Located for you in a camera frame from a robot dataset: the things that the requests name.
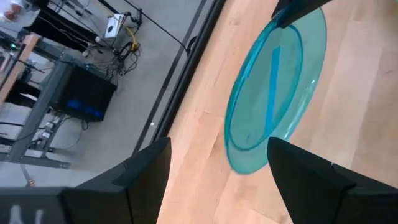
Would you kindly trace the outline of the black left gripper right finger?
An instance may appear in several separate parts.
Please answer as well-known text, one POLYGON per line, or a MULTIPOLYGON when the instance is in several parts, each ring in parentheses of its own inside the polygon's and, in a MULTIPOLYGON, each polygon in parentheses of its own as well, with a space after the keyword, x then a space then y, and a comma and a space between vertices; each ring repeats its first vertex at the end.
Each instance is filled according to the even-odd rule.
POLYGON ((271 137, 267 156, 293 224, 398 224, 398 189, 271 137))

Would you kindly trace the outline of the white power adapter box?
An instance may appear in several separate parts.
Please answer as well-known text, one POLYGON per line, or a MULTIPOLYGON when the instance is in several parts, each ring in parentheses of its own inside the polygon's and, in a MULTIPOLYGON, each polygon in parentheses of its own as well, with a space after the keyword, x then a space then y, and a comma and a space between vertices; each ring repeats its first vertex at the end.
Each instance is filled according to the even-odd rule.
POLYGON ((113 16, 108 17, 108 23, 106 26, 104 37, 106 39, 116 38, 119 34, 120 29, 123 26, 124 21, 124 14, 114 14, 113 16))

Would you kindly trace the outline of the black aluminium table frame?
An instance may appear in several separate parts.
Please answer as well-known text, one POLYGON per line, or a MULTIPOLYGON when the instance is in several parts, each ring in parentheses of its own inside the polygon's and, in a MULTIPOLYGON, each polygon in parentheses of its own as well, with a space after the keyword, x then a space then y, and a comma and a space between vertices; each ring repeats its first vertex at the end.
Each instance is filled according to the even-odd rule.
POLYGON ((200 0, 182 43, 147 117, 136 150, 156 142, 170 131, 193 74, 223 10, 226 0, 200 0))

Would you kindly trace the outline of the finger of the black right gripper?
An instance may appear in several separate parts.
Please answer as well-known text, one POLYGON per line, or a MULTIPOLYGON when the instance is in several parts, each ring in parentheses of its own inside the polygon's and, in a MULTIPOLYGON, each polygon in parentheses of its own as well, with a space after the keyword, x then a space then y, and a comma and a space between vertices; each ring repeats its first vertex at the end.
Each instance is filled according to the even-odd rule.
POLYGON ((287 7, 287 24, 306 16, 332 0, 292 0, 287 7))
POLYGON ((281 26, 286 9, 291 2, 292 0, 278 0, 278 3, 272 13, 272 20, 275 22, 277 27, 281 26))

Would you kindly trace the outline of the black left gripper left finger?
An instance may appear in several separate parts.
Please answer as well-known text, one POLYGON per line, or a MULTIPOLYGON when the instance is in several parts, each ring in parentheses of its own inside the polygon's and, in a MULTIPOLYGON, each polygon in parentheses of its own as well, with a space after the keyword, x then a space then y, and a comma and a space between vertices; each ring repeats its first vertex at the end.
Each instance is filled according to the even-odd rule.
POLYGON ((161 138, 110 170, 62 193, 67 224, 156 224, 171 164, 161 138))

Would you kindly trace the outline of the grey metal desk frame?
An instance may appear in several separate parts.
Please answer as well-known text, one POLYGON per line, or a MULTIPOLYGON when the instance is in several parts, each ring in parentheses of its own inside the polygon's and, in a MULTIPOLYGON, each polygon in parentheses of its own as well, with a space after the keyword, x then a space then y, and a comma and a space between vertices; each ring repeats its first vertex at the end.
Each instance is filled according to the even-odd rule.
POLYGON ((13 142, 9 152, 0 152, 1 162, 61 169, 69 168, 70 164, 68 162, 52 160, 46 156, 46 153, 48 153, 50 149, 50 144, 55 137, 55 133, 61 125, 61 119, 64 117, 62 114, 52 121, 52 124, 48 128, 44 129, 42 134, 39 136, 37 152, 40 156, 28 156, 26 152, 31 147, 32 140, 39 130, 39 126, 44 116, 47 114, 50 104, 57 99, 58 94, 60 93, 58 88, 65 81, 63 74, 72 60, 72 56, 64 54, 56 62, 55 68, 49 75, 47 85, 41 91, 39 99, 31 109, 24 123, 24 127, 19 132, 17 139, 13 142))

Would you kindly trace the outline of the teal plate with tape strip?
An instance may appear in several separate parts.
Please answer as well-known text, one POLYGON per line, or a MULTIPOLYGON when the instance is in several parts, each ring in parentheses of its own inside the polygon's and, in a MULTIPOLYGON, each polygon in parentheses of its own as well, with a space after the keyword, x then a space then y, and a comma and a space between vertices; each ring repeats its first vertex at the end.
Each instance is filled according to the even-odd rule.
POLYGON ((278 13, 261 31, 240 68, 224 122, 224 145, 236 173, 252 174, 268 163, 270 137, 287 140, 317 87, 327 44, 318 8, 285 28, 278 13))

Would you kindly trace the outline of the black computer with blue lights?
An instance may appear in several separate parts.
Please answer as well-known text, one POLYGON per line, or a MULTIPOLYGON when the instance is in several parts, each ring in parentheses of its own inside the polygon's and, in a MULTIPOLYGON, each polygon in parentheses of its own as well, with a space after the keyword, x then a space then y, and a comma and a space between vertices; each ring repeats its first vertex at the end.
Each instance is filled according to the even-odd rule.
POLYGON ((83 121, 100 122, 104 120, 117 86, 90 70, 69 63, 59 88, 54 108, 83 121))

